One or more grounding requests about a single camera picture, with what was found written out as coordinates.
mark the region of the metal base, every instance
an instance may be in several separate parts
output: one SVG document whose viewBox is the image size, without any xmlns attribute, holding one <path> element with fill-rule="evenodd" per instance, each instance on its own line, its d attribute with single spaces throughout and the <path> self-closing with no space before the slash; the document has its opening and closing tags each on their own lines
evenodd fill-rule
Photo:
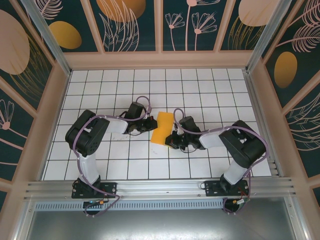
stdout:
<svg viewBox="0 0 320 240">
<path fill-rule="evenodd" d="M 230 189 L 229 192 L 225 192 L 220 186 L 220 180 L 216 181 L 205 181 L 204 182 L 205 195 L 207 197 L 228 197 L 228 196 L 241 196 L 241 191 L 249 194 L 248 182 L 246 180 L 239 181 L 236 186 Z"/>
<path fill-rule="evenodd" d="M 116 182 L 101 182 L 100 189 L 107 193 L 115 194 L 117 193 L 117 183 Z M 87 191 L 81 185 L 81 183 L 75 182 L 72 189 L 72 199 L 103 199 L 105 195 L 96 191 Z M 114 199 L 114 196 L 107 196 L 109 199 Z"/>
</svg>

